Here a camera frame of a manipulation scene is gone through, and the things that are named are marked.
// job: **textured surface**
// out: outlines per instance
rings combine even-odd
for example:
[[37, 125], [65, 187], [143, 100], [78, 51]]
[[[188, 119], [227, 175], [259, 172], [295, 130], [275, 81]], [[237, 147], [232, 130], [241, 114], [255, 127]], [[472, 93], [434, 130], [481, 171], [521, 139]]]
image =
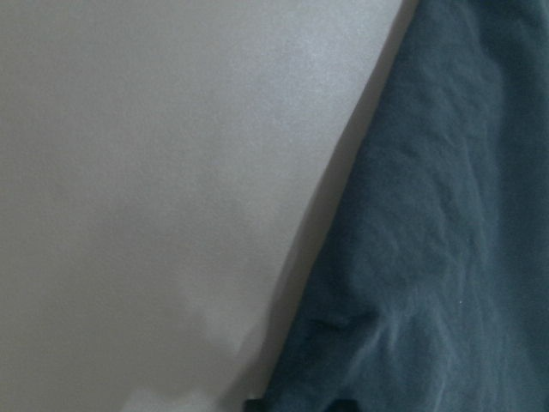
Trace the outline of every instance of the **textured surface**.
[[262, 391], [400, 4], [0, 2], [2, 412]]
[[549, 411], [549, 2], [419, 3], [263, 403]]

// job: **cloth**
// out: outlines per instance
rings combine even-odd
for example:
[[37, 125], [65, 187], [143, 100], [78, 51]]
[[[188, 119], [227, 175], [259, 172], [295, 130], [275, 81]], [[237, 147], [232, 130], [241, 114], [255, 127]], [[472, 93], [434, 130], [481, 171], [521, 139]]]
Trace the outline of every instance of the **cloth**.
[[547, 0], [419, 3], [246, 408], [549, 411]]

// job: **fabric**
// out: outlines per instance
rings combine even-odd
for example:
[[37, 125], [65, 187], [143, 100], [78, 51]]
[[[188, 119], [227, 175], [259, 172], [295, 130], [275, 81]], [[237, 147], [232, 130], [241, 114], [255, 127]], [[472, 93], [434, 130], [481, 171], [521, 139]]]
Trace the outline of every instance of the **fabric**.
[[262, 400], [549, 411], [549, 2], [420, 2]]

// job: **gray surface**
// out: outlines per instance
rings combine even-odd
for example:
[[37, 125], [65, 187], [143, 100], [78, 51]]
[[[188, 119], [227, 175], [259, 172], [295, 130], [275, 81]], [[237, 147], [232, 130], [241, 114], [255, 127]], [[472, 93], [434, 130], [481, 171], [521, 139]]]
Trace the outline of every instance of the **gray surface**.
[[259, 394], [411, 3], [3, 0], [2, 411]]

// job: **beige wall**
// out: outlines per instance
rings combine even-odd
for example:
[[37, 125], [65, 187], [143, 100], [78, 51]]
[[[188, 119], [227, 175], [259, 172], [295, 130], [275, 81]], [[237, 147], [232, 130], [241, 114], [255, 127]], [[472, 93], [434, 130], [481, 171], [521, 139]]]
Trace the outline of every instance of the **beige wall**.
[[0, 410], [258, 395], [411, 3], [2, 0]]

